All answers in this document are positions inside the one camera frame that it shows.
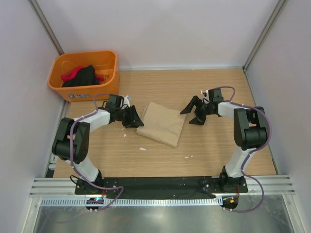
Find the beige t shirt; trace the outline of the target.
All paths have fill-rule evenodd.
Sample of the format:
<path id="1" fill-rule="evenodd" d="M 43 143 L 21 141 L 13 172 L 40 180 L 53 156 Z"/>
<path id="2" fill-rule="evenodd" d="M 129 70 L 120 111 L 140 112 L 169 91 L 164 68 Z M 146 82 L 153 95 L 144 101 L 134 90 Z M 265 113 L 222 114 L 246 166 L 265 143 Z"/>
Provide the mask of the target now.
<path id="1" fill-rule="evenodd" d="M 170 147 L 177 147 L 185 122 L 185 115 L 155 102 L 150 102 L 142 113 L 143 126 L 137 134 Z"/>

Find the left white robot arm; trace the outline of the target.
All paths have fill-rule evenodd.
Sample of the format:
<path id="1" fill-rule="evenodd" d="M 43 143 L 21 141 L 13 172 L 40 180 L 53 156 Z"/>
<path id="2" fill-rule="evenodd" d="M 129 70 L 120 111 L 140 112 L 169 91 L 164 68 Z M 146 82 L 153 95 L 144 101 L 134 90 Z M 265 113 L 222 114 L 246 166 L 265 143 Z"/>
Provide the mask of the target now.
<path id="1" fill-rule="evenodd" d="M 93 102 L 93 112 L 78 118 L 61 119 L 52 145 L 52 154 L 66 161 L 78 175 L 76 192 L 79 194 L 99 194 L 107 190 L 100 170 L 88 156 L 90 133 L 115 121 L 121 122 L 125 128 L 144 126 L 128 96 L 102 93 L 95 95 Z"/>

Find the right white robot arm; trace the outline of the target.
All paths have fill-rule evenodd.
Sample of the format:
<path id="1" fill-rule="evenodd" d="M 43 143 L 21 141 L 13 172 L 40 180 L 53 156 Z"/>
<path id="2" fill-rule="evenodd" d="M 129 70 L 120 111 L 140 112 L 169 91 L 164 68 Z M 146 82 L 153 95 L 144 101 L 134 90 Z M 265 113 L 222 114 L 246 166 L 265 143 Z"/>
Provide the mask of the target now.
<path id="1" fill-rule="evenodd" d="M 193 96 L 189 104 L 180 112 L 194 111 L 193 125 L 204 125 L 208 115 L 228 117 L 233 120 L 233 135 L 236 149 L 229 162 L 222 168 L 218 177 L 203 179 L 204 192 L 246 193 L 244 172 L 253 155 L 266 147 L 271 139 L 271 124 L 263 107 L 251 107 L 224 100 L 222 88 L 209 89 L 202 93 L 203 98 Z"/>

